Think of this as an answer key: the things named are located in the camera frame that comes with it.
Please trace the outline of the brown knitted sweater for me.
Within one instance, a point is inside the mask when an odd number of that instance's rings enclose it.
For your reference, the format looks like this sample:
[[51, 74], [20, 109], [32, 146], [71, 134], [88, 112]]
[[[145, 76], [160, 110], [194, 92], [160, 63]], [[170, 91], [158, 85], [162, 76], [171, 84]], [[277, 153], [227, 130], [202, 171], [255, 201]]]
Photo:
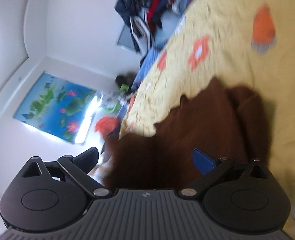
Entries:
[[267, 160], [270, 136], [263, 102], [245, 86], [225, 88], [217, 78], [194, 98], [180, 104], [143, 137], [110, 135], [106, 147], [111, 169], [103, 178], [110, 190], [180, 190], [201, 176], [193, 164], [194, 150], [239, 164]]

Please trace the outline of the yellow floral bed quilt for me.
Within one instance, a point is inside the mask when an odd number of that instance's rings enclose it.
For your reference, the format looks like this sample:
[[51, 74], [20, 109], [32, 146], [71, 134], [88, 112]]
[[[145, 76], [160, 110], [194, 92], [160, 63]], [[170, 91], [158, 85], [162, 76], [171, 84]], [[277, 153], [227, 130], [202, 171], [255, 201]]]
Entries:
[[270, 124], [269, 168], [290, 198], [295, 238], [295, 0], [193, 0], [139, 86], [121, 135], [155, 133], [179, 103], [213, 76], [262, 97]]

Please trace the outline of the black bag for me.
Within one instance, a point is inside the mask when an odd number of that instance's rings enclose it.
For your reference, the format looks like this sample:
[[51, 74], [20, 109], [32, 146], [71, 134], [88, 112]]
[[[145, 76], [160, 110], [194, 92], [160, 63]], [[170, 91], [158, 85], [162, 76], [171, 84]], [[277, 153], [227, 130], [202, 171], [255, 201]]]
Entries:
[[136, 76], [136, 72], [127, 72], [126, 74], [119, 74], [115, 78], [115, 83], [119, 88], [121, 88], [122, 86], [127, 86], [128, 88], [131, 88]]

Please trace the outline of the lotus pond wall painting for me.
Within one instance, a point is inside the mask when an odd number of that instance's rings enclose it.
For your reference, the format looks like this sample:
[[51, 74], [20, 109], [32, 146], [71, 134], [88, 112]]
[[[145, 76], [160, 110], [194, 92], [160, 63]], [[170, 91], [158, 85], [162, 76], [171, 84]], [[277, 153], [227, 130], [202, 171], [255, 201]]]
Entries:
[[97, 90], [44, 72], [13, 117], [71, 144], [83, 144], [101, 97]]

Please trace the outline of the green plastic stool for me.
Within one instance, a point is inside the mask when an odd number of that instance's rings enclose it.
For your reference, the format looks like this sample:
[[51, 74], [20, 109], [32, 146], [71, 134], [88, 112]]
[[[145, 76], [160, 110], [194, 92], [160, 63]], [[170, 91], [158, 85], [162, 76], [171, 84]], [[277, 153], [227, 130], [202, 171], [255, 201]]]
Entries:
[[120, 110], [127, 98], [129, 86], [123, 84], [117, 92], [104, 92], [102, 94], [102, 108], [108, 113]]

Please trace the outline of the pile of dark clothes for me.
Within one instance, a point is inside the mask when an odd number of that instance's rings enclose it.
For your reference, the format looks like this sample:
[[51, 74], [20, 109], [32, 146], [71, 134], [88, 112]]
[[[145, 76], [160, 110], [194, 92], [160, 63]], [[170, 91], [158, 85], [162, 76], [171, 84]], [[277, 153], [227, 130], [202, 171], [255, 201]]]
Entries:
[[116, 13], [124, 22], [130, 49], [146, 55], [163, 29], [162, 17], [180, 18], [193, 0], [117, 0]]

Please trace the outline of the grey framed panel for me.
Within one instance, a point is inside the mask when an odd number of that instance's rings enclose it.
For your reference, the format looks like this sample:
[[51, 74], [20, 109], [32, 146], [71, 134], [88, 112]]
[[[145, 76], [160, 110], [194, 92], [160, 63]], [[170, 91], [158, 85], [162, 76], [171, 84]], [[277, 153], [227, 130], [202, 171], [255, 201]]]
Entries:
[[116, 41], [116, 45], [124, 50], [135, 52], [131, 31], [127, 25], [123, 25], [120, 35]]

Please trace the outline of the orange red garment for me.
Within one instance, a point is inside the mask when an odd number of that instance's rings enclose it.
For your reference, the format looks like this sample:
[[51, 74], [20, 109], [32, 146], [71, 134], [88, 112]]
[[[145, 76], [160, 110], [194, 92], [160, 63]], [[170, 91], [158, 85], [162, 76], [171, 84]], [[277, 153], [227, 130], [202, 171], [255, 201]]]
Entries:
[[119, 119], [105, 116], [96, 122], [94, 131], [99, 132], [102, 137], [106, 137], [109, 133], [113, 132], [119, 124]]

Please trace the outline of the blue quilted blanket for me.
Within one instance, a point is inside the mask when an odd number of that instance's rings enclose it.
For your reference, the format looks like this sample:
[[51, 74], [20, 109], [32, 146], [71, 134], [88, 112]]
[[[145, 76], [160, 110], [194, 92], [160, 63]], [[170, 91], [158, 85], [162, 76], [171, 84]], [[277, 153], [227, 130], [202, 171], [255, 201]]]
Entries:
[[141, 67], [134, 78], [133, 84], [131, 86], [131, 90], [134, 92], [136, 91], [141, 82], [144, 80], [144, 78], [147, 76], [148, 72], [150, 71], [152, 65], [158, 58], [160, 52], [162, 51], [159, 47], [152, 47], [149, 52], [147, 53], [146, 57], [144, 58]]

